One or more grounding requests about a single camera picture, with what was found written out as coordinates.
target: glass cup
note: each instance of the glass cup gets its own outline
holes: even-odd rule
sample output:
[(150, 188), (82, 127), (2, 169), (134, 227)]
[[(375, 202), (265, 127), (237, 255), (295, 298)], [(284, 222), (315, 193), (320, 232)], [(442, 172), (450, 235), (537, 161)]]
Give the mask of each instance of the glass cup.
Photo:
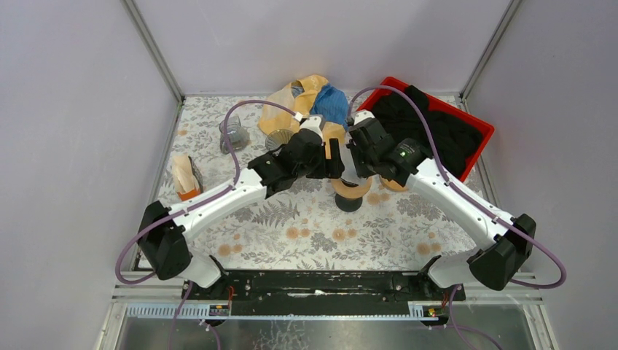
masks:
[[(223, 122), (219, 124), (219, 131), (221, 131), (221, 138), (219, 139), (219, 148), (221, 152), (223, 152), (223, 154), (226, 155), (227, 153), (230, 153), (230, 152), (227, 150), (227, 147), (225, 146), (225, 140), (224, 140), (225, 131), (223, 127)], [(247, 131), (247, 129), (243, 128), (243, 126), (240, 124), (240, 118), (237, 115), (231, 116), (227, 120), (227, 135), (230, 137), (232, 148), (235, 151), (239, 151), (245, 148), (249, 144), (249, 140), (250, 140), (249, 132)]]

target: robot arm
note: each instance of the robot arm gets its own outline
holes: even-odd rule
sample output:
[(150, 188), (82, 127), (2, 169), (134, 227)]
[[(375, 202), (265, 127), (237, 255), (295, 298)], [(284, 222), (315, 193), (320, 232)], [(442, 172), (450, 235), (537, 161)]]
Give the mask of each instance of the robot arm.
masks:
[(326, 159), (319, 116), (309, 117), (288, 144), (249, 162), (233, 180), (191, 198), (164, 208), (161, 202), (150, 204), (144, 213), (140, 230), (161, 217), (184, 213), (142, 237), (138, 244), (157, 277), (161, 280), (180, 276), (209, 287), (221, 271), (212, 259), (192, 256), (187, 244), (195, 240), (205, 228), (227, 215), (271, 195), (288, 190), (296, 179), (306, 176), (315, 179), (338, 179), (343, 172), (338, 141), (329, 140), (331, 158)]
[[(468, 281), (480, 281), (486, 287), (502, 290), (532, 250), (532, 244), (498, 224), (498, 218), (534, 238), (536, 223), (526, 214), (518, 218), (496, 208), (449, 174), (445, 182), (431, 152), (412, 139), (397, 144), (368, 111), (353, 116), (349, 128), (352, 136), (347, 147), (360, 177), (379, 174), (394, 180), (410, 191), (422, 195), (459, 224), (477, 245), (467, 252), (435, 257), (424, 268), (429, 278), (441, 288)], [(489, 217), (453, 189), (455, 185), (472, 200), (495, 214)]]
[(181, 276), (201, 287), (212, 285), (221, 276), (219, 267), (213, 260), (192, 256), (187, 243), (228, 214), (289, 189), (302, 176), (341, 177), (355, 183), (379, 174), (429, 199), (477, 245), (467, 252), (435, 257), (421, 273), (426, 273), (441, 288), (474, 280), (496, 290), (506, 286), (530, 254), (531, 244), (496, 224), (496, 218), (511, 219), (515, 227), (533, 237), (536, 224), (530, 217), (523, 214), (513, 219), (511, 214), (494, 208), (452, 176), (451, 182), (497, 215), (488, 217), (445, 183), (430, 152), (411, 139), (396, 144), (368, 111), (354, 115), (349, 129), (351, 140), (341, 154), (337, 140), (329, 140), (332, 156), (327, 160), (322, 123), (320, 117), (308, 118), (281, 150), (251, 161), (240, 172), (235, 185), (230, 180), (169, 209), (163, 208), (160, 202), (148, 206), (140, 230), (170, 213), (185, 213), (156, 227), (139, 241), (159, 279)]

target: metal frame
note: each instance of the metal frame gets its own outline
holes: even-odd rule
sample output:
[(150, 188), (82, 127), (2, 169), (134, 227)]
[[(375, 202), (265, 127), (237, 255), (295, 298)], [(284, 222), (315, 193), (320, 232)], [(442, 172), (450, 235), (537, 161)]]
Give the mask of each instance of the metal frame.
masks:
[(165, 62), (163, 54), (161, 53), (161, 50), (159, 50), (155, 39), (152, 37), (152, 34), (150, 33), (150, 30), (148, 29), (144, 18), (141, 16), (137, 4), (134, 0), (120, 0), (120, 2), (127, 10), (127, 14), (129, 15), (131, 22), (133, 22), (133, 25), (135, 25), (136, 30), (141, 37), (141, 40), (144, 42), (144, 46), (146, 46), (150, 57), (152, 57), (154, 64), (159, 70), (159, 73), (161, 73), (161, 77), (163, 78), (163, 80), (165, 80), (165, 83), (172, 92), (172, 95), (178, 102), (182, 102), (182, 100), (184, 99), (182, 90), (178, 86), (176, 78), (174, 78), (170, 67)]
[[(147, 275), (146, 271), (134, 271), (125, 273), (128, 279), (138, 279)], [(534, 282), (536, 277), (533, 273), (516, 273), (516, 279), (523, 281)], [(166, 309), (167, 312), (162, 312), (158, 317), (161, 319), (170, 318), (169, 308), (171, 305), (178, 305), (181, 299), (181, 293), (184, 285), (184, 280), (180, 278), (161, 281), (158, 279), (150, 279), (139, 285), (125, 285), (119, 282), (114, 288), (112, 303), (110, 304), (106, 320), (101, 328), (98, 342), (95, 350), (110, 350), (115, 349), (122, 335), (122, 325), (125, 318), (128, 317), (127, 310), (132, 308), (132, 314), (139, 314), (136, 307), (143, 308), (145, 317), (152, 318), (153, 315), (147, 314), (147, 309)], [(533, 342), (537, 349), (554, 349), (558, 350), (555, 336), (547, 318), (547, 312), (541, 293), (538, 289), (530, 287), (522, 287), (516, 284), (508, 284), (506, 288), (500, 292), (488, 289), (479, 282), (464, 284), (466, 290), (466, 300), (454, 302), (456, 305), (519, 305), (526, 315), (528, 327), (531, 331)], [(188, 300), (186, 305), (188, 308), (195, 310), (203, 309), (204, 305), (210, 304), (226, 304), (227, 300)], [(430, 306), (440, 303), (440, 300), (435, 302), (410, 302), (408, 303), (410, 315), (401, 316), (381, 316), (373, 315), (368, 319), (380, 321), (404, 321), (407, 319), (418, 319), (415, 310), (419, 306)], [(183, 318), (199, 318), (200, 312), (188, 312)], [(224, 318), (224, 317), (209, 317), (209, 319)], [(302, 320), (360, 320), (357, 316), (231, 316), (230, 319), (255, 319), (255, 320), (286, 320), (286, 321), (302, 321)]]
[(474, 88), (474, 85), (477, 83), (477, 80), (479, 79), (479, 76), (481, 75), (483, 69), (485, 69), (485, 66), (487, 66), (487, 62), (490, 60), (491, 55), (493, 55), (493, 51), (496, 49), (496, 46), (498, 46), (500, 39), (502, 39), (504, 32), (509, 27), (511, 20), (517, 13), (517, 10), (520, 8), (520, 5), (523, 1), (524, 0), (511, 0), (509, 2), (509, 5), (506, 7), (506, 11), (504, 11), (504, 14), (500, 19), (496, 30), (493, 32), (493, 35), (487, 44), (487, 47), (485, 47), (485, 51), (483, 51), (481, 58), (479, 59), (477, 65), (474, 67), (472, 75), (461, 90), (460, 97), (463, 100), (466, 100), (470, 96), (470, 92)]
[[(156, 199), (158, 190), (160, 188), (160, 184), (163, 177), (163, 172), (165, 170), (165, 165), (167, 164), (169, 150), (173, 143), (174, 131), (178, 125), (180, 120), (180, 116), (183, 110), (184, 104), (184, 95), (181, 91), (181, 88), (178, 86), (176, 79), (174, 78), (168, 64), (165, 62), (163, 54), (160, 52), (159, 47), (157, 46), (150, 30), (148, 29), (141, 13), (135, 3), (135, 0), (120, 0), (123, 4), (127, 13), (132, 20), (133, 24), (136, 27), (136, 30), (144, 45), (149, 51), (149, 54), (154, 61), (157, 69), (159, 70), (162, 78), (165, 80), (166, 85), (170, 89), (174, 98), (179, 102), (178, 109), (176, 111), (175, 120), (172, 123), (171, 129), (168, 132), (168, 138), (165, 142), (165, 152), (159, 163), (159, 172), (157, 174), (157, 178), (154, 182), (154, 186), (152, 188), (150, 194), (150, 200), (153, 201)], [(464, 111), (469, 111), (467, 106), (466, 99), (469, 97), (472, 92), (474, 85), (476, 84), (479, 76), (481, 75), (483, 69), (488, 64), (493, 52), (496, 49), (497, 44), (500, 42), (504, 32), (508, 28), (509, 24), (512, 21), (512, 18), (515, 16), (517, 10), (520, 8), (523, 0), (511, 0), (505, 13), (500, 20), (500, 23), (496, 27), (491, 40), (488, 42), (487, 47), (485, 48), (481, 58), (479, 59), (477, 65), (474, 68), (474, 71), (468, 81), (466, 82), (464, 88), (459, 93), (460, 101), (458, 104), (460, 108)], [(477, 168), (480, 173), (480, 178), (482, 181), (482, 186), (486, 198), (489, 202), (500, 207), (500, 201), (498, 199), (498, 195), (496, 193), (495, 187), (492, 185), (493, 178), (486, 166), (486, 163), (483, 159), (483, 156), (479, 158), (477, 161)], [(133, 259), (131, 263), (135, 261), (137, 249), (135, 249), (133, 253)], [(129, 279), (137, 279), (141, 276), (145, 276), (149, 272), (143, 271), (128, 271), (125, 272), (125, 275)], [(521, 280), (531, 280), (536, 279), (533, 273), (517, 273), (515, 278)], [(97, 350), (112, 350), (115, 349), (122, 335), (122, 326), (125, 321), (125, 317), (127, 317), (127, 310), (131, 305), (135, 305), (137, 303), (146, 303), (152, 306), (161, 306), (163, 304), (174, 303), (177, 304), (181, 299), (181, 291), (184, 285), (184, 281), (182, 279), (171, 279), (168, 281), (160, 281), (158, 279), (151, 279), (145, 281), (142, 284), (128, 286), (124, 284), (117, 283), (114, 288), (114, 294), (112, 297), (112, 302), (109, 306), (108, 314), (103, 323), (103, 327), (98, 336), (98, 340), (95, 343), (94, 349)], [(555, 349), (558, 350), (558, 345), (555, 340), (555, 335), (549, 323), (549, 319), (547, 317), (547, 310), (545, 308), (543, 299), (541, 297), (541, 293), (537, 289), (521, 287), (514, 284), (509, 284), (507, 287), (500, 292), (493, 291), (481, 285), (479, 282), (464, 284), (466, 288), (467, 299), (463, 302), (455, 302), (455, 304), (463, 304), (463, 305), (512, 305), (518, 304), (521, 305), (522, 310), (524, 310), (526, 319), (528, 321), (528, 327), (531, 331), (533, 341), (535, 347), (537, 349)], [(201, 306), (205, 304), (211, 303), (226, 303), (226, 300), (201, 300), (194, 301), (188, 300), (188, 306)], [(413, 310), (415, 307), (423, 306), (423, 305), (434, 305), (432, 302), (419, 303), (414, 302), (410, 303), (410, 310)], [(295, 318), (301, 319), (301, 316), (258, 316), (256, 319), (285, 319), (293, 320)], [(325, 316), (324, 319), (332, 319), (331, 316)], [(340, 317), (338, 319), (346, 320), (346, 319), (357, 319), (356, 317), (345, 318)], [(388, 319), (405, 319), (401, 317), (391, 317)]]

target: black cloth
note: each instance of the black cloth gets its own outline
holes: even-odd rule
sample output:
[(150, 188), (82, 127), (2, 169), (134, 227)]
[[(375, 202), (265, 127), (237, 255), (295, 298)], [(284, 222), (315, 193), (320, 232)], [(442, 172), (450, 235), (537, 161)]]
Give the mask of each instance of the black cloth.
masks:
[[(427, 95), (410, 85), (404, 93), (414, 101), (425, 116), (434, 138), (440, 160), (444, 167), (456, 177), (466, 170), (466, 158), (477, 151), (482, 134), (461, 119), (441, 111), (429, 111)], [(384, 130), (396, 142), (411, 138), (429, 148), (429, 140), (421, 119), (401, 96), (391, 93), (378, 99), (371, 108)]]

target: white wall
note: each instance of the white wall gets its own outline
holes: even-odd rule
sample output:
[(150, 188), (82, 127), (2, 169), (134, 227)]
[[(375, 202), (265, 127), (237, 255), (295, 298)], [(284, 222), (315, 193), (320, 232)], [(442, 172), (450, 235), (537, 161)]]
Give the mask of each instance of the white wall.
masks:
[[(617, 18), (615, 0), (524, 1), (469, 99), (496, 126), (484, 156), (502, 206), (566, 264), (547, 292), (561, 349), (618, 342)], [(557, 277), (538, 250), (528, 267)]]
[(270, 93), (318, 73), (459, 91), (509, 0), (138, 0), (185, 93)]
[(93, 346), (174, 108), (118, 0), (0, 1), (0, 348)]

